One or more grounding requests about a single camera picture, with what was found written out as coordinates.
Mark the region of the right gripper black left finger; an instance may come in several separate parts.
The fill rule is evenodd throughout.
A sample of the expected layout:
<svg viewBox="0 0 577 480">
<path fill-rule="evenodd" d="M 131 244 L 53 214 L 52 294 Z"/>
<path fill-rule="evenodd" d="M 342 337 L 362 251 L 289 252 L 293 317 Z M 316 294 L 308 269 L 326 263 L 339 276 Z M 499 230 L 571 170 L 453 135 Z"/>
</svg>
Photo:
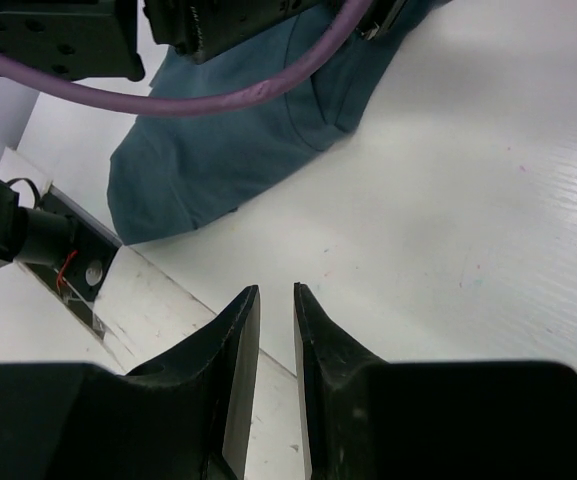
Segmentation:
<svg viewBox="0 0 577 480">
<path fill-rule="evenodd" d="M 0 479 L 240 479 L 259 290 L 118 375 L 91 363 L 0 364 Z"/>
</svg>

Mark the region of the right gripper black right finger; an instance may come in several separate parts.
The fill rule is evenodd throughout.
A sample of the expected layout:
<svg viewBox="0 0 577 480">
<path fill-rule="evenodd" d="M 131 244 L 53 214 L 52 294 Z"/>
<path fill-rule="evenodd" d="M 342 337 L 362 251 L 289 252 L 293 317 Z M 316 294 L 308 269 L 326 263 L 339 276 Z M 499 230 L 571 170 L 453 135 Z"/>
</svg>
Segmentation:
<svg viewBox="0 0 577 480">
<path fill-rule="evenodd" d="M 390 363 L 294 287 L 311 479 L 577 479 L 577 372 L 553 361 Z"/>
</svg>

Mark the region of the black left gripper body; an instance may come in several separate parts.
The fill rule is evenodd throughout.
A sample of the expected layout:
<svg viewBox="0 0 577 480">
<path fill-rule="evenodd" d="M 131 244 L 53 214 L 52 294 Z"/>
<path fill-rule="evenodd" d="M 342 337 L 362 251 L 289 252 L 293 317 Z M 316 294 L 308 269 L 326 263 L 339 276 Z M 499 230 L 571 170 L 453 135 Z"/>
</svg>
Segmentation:
<svg viewBox="0 0 577 480">
<path fill-rule="evenodd" d="M 395 24 L 406 1 L 353 1 L 360 8 L 348 18 L 354 25 L 334 23 L 321 34 L 307 55 L 325 62 L 354 31 L 372 40 Z M 256 35 L 314 7 L 343 14 L 343 1 L 146 1 L 143 11 L 154 42 L 203 64 Z"/>
</svg>

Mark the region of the teal blue t-shirt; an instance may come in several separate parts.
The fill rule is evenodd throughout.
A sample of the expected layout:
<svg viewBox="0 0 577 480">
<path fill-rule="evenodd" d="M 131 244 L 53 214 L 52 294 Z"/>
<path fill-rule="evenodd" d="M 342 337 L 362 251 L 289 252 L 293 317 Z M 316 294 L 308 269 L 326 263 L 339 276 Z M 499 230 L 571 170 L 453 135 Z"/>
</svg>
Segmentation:
<svg viewBox="0 0 577 480">
<path fill-rule="evenodd" d="M 110 159 L 107 201 L 127 245 L 204 227 L 280 183 L 353 133 L 404 38 L 434 1 L 408 3 L 383 37 L 350 37 L 307 81 L 267 103 L 190 118 L 136 118 Z M 202 65 L 168 53 L 155 97 L 203 97 L 270 77 L 331 23 L 324 6 L 286 20 Z"/>
</svg>

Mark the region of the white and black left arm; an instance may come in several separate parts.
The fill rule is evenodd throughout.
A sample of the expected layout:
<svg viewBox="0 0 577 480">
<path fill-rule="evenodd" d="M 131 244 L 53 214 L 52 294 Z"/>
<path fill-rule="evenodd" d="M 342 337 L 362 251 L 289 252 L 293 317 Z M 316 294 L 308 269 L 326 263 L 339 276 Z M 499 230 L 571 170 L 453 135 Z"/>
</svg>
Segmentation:
<svg viewBox="0 0 577 480">
<path fill-rule="evenodd" d="M 127 245 L 198 230 L 352 133 L 430 1 L 0 1 L 0 76 L 135 120 Z"/>
</svg>

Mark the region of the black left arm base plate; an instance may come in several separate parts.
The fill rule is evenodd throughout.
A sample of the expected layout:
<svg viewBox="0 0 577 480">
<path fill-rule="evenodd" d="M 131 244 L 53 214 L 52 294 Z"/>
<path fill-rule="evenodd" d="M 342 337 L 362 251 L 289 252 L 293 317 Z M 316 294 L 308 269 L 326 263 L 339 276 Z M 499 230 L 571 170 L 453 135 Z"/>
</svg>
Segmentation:
<svg viewBox="0 0 577 480">
<path fill-rule="evenodd" d="M 105 336 L 94 303 L 121 247 L 121 241 L 65 193 L 52 186 L 40 202 L 46 212 L 67 216 L 75 223 L 69 253 L 72 257 L 55 267 L 27 264 L 25 268 L 51 291 L 64 307 L 95 337 Z"/>
</svg>

